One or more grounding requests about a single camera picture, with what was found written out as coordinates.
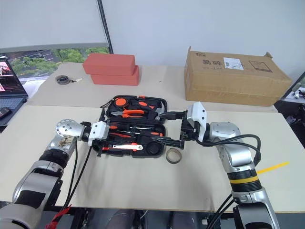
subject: pliers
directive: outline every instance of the pliers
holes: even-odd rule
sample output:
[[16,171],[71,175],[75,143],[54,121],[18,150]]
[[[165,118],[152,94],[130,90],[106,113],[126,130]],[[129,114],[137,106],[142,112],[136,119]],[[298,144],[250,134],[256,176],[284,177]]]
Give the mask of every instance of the pliers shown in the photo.
[[120,115],[123,118],[142,118],[143,116],[133,116],[131,114],[145,114],[143,110],[126,110],[111,112],[112,115]]

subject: yellow tape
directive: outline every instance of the yellow tape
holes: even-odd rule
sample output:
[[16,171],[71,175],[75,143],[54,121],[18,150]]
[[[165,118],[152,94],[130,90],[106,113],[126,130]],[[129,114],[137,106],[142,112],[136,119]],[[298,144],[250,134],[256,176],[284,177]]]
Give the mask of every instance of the yellow tape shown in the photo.
[[245,179],[239,179],[239,180],[229,180],[231,184],[243,184],[243,183],[248,183],[252,181],[258,180],[258,176],[255,177],[250,177],[250,178],[245,178]]
[[276,166],[271,166],[271,167],[269,167],[269,168],[261,169],[261,170],[257,171],[256,173],[257,173],[257,174],[261,174],[261,173],[269,172],[269,171],[271,171],[271,170],[274,170],[274,169],[277,169],[277,168],[286,166],[286,165],[288,165],[288,164],[289,164],[289,162],[287,161],[287,162],[284,162],[284,163],[280,163],[280,164],[278,164],[278,165],[276,165]]

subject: beige table surface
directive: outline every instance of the beige table surface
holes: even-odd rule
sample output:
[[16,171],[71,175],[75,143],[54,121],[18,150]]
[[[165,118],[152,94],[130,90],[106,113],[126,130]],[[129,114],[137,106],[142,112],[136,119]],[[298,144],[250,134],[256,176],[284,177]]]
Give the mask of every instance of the beige table surface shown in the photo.
[[[99,108],[24,106],[0,135],[0,200],[11,201],[19,180],[53,139],[58,121],[71,118],[77,122],[95,122],[100,111]],[[281,114],[208,112],[207,120],[231,121],[242,134],[260,136],[262,161],[257,170],[289,161],[289,165],[259,177],[275,211],[305,211],[302,172],[305,152]],[[179,138],[179,121],[167,121],[165,126],[168,136]],[[251,139],[245,142],[255,144]],[[85,143],[79,143],[77,175],[87,150]],[[157,159],[106,155],[98,158],[92,151],[71,203],[74,207],[91,208],[216,210],[231,190],[216,148],[186,142],[182,156],[181,162],[172,165],[164,154]],[[74,154],[64,170],[57,205],[63,205],[66,198],[73,164]]]
[[[100,107],[116,95],[145,95],[163,98],[169,110],[184,110],[192,101],[184,95],[184,67],[140,66],[141,79],[138,86],[96,85],[87,75],[81,63],[62,63],[40,86],[38,92],[27,102],[29,105]],[[83,78],[77,83],[59,85],[58,75],[72,79]],[[274,106],[261,107],[238,104],[203,103],[209,111],[277,112]]]

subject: black tool case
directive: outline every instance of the black tool case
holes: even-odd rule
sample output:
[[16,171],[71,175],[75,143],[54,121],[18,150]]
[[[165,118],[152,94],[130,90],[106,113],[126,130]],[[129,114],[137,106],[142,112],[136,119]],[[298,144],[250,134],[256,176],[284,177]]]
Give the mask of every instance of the black tool case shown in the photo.
[[[108,137],[103,141],[94,140],[92,145],[98,156],[107,154],[157,158],[162,155],[164,145],[153,141],[152,136],[166,135],[163,126],[165,119],[157,117],[167,112],[167,103],[164,99],[117,95],[108,104],[106,111],[107,124],[110,126]],[[113,148],[113,145],[141,145],[142,150],[117,149]]]

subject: red foam block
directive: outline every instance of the red foam block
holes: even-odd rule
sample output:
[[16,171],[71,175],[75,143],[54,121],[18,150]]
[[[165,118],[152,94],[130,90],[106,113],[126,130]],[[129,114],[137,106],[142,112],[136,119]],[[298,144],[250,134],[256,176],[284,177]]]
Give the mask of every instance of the red foam block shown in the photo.
[[136,65],[131,76],[126,75],[91,75],[94,84],[130,85],[139,84],[139,66]]
[[82,64],[91,75],[128,75],[135,68],[134,55],[91,53]]

